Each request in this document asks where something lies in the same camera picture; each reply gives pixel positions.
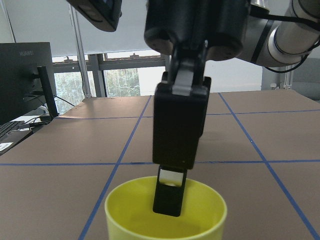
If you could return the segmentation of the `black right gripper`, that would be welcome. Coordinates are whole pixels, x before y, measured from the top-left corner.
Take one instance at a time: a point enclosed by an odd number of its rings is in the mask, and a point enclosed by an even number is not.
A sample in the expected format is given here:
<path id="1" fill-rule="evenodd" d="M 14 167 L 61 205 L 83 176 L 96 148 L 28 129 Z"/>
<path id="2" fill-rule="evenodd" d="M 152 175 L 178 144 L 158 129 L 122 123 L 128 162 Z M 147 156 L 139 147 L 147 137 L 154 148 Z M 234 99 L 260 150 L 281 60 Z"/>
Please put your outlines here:
<path id="1" fill-rule="evenodd" d="M 144 40 L 164 55 L 206 47 L 207 60 L 233 59 L 244 48 L 249 12 L 248 0 L 150 0 Z"/>

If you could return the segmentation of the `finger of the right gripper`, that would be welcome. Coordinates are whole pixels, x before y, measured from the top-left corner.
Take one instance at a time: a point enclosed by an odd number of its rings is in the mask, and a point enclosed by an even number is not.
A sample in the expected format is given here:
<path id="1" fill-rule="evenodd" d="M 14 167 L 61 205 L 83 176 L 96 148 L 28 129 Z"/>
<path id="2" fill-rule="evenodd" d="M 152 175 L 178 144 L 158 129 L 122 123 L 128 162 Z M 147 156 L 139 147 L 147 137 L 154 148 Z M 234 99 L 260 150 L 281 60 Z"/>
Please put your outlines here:
<path id="1" fill-rule="evenodd" d="M 158 168 L 152 210 L 179 217 L 184 198 L 187 170 L 160 165 Z"/>
<path id="2" fill-rule="evenodd" d="M 152 161 L 172 169 L 194 167 L 203 134 L 211 78 L 204 76 L 208 43 L 198 49 L 176 46 L 162 74 L 153 104 Z"/>

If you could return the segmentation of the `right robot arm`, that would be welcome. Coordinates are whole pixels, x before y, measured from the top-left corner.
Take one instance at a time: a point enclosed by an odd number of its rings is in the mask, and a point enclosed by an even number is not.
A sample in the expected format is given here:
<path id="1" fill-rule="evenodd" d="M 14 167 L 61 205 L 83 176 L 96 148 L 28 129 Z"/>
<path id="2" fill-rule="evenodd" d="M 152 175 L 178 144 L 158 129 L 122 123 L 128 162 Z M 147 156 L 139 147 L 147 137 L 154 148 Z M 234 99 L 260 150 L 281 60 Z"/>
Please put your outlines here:
<path id="1" fill-rule="evenodd" d="M 178 217 L 204 131 L 206 62 L 298 67 L 320 44 L 320 3 L 293 0 L 280 16 L 257 0 L 151 0 L 144 40 L 171 57 L 154 95 L 152 161 L 159 170 L 152 209 Z"/>

